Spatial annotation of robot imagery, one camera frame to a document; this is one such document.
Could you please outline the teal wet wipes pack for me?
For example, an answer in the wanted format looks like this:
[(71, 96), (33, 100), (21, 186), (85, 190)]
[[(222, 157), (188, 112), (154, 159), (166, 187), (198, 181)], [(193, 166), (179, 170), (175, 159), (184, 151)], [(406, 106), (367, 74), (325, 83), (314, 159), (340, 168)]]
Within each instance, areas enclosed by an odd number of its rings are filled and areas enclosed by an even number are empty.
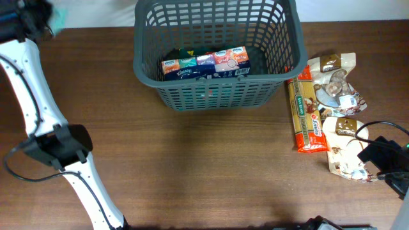
[(62, 8), (53, 8), (50, 19), (47, 21), (47, 27), (52, 36), (56, 36), (65, 28), (66, 16), (68, 10)]

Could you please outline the green Nescafe coffee bag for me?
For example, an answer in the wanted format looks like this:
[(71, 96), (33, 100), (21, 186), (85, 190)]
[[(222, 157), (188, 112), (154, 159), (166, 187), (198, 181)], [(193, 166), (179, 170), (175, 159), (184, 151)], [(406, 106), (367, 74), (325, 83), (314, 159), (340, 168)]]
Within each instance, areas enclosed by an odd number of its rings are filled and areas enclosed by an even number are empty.
[(212, 49), (205, 48), (205, 47), (195, 48), (195, 49), (194, 48), (189, 48), (189, 49), (179, 48), (179, 49), (172, 50), (169, 53), (169, 55), (174, 59), (185, 59), (185, 58), (191, 58), (191, 57), (211, 54), (212, 52), (213, 52)]

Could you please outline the Kleenex tissue multipack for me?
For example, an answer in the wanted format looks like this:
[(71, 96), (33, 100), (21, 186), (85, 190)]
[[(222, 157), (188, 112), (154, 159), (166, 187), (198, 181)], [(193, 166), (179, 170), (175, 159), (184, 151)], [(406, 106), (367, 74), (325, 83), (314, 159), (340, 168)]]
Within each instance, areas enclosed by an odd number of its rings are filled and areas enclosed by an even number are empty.
[(174, 59), (169, 54), (161, 62), (166, 81), (185, 79), (218, 79), (247, 75), (251, 62), (244, 46), (212, 49), (211, 54)]

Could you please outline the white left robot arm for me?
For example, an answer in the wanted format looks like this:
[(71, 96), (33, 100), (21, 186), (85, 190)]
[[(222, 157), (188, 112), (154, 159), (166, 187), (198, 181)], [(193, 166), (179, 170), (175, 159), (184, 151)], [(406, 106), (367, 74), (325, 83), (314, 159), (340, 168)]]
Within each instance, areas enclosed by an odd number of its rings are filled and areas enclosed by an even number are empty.
[[(22, 111), (27, 138), (3, 158), (13, 177), (39, 183), (64, 177), (85, 208), (93, 229), (129, 229), (112, 202), (95, 167), (91, 137), (83, 125), (70, 124), (59, 110), (44, 76), (38, 42), (53, 33), (55, 12), (48, 1), (1, 1), (1, 69)], [(17, 152), (57, 172), (27, 178), (14, 172), (8, 160)]]

